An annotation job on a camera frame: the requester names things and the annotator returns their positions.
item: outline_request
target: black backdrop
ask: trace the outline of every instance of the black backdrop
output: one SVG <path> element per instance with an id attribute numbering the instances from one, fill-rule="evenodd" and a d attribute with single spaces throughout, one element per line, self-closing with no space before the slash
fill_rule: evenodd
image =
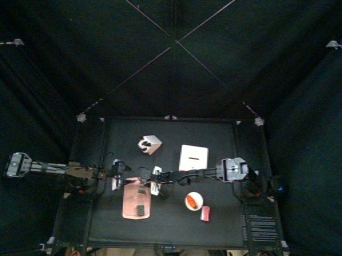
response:
<path id="1" fill-rule="evenodd" d="M 0 46 L 1 166 L 13 151 L 66 162 L 75 115 L 100 98 L 88 114 L 253 118 L 245 101 L 290 184 L 290 245 L 338 255 L 342 56 L 325 45 L 341 38 L 341 1 L 233 1 L 178 45 L 229 3 L 132 1 L 170 37 L 127 1 L 1 1 L 0 41 L 25 42 Z M 1 180 L 1 250 L 48 239 L 52 184 Z"/>

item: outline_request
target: black table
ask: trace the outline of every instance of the black table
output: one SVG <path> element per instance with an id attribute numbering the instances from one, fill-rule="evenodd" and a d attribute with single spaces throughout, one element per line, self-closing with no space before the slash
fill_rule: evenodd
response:
<path id="1" fill-rule="evenodd" d="M 155 135 L 163 142 L 150 156 L 138 148 L 139 137 Z M 208 148 L 208 167 L 223 158 L 242 157 L 254 170 L 270 175 L 262 129 L 251 121 L 99 118 L 80 124 L 71 160 L 84 165 L 110 166 L 114 158 L 136 170 L 139 167 L 178 171 L 182 145 Z M 166 199 L 152 196 L 151 216 L 143 220 L 122 217 L 123 191 L 106 191 L 92 202 L 62 201 L 56 238 L 59 246 L 178 248 L 243 248 L 242 205 L 233 195 L 231 184 L 206 179 L 190 186 L 175 185 Z M 203 195 L 211 207 L 211 220 L 200 221 L 200 211 L 184 206 L 188 192 Z"/>

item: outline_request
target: black wall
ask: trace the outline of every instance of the black wall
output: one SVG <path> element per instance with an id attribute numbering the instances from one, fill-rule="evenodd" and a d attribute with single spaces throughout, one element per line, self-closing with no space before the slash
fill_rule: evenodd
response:
<path id="1" fill-rule="evenodd" d="M 75 115 L 20 48 L 0 47 L 0 172 L 8 156 L 66 163 Z M 33 251 L 47 241 L 60 191 L 51 178 L 0 179 L 0 254 Z"/>
<path id="2" fill-rule="evenodd" d="M 342 251 L 342 51 L 331 50 L 269 118 L 274 170 L 289 182 L 281 202 L 294 250 Z"/>

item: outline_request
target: metal bracket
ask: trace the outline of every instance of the metal bracket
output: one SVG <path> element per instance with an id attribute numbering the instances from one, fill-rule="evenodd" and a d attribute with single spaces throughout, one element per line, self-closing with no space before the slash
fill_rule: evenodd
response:
<path id="1" fill-rule="evenodd" d="M 45 244 L 39 244 L 41 248 L 37 251 L 45 251 Z"/>
<path id="2" fill-rule="evenodd" d="M 164 254 L 168 254 L 168 255 L 170 255 L 170 253 L 174 253 L 175 248 L 176 247 L 174 245 L 171 245 L 171 244 L 162 245 L 162 251 L 163 251 Z"/>
<path id="3" fill-rule="evenodd" d="M 257 126 L 263 126 L 265 120 L 258 116 L 258 117 L 254 119 L 254 123 L 255 123 Z"/>

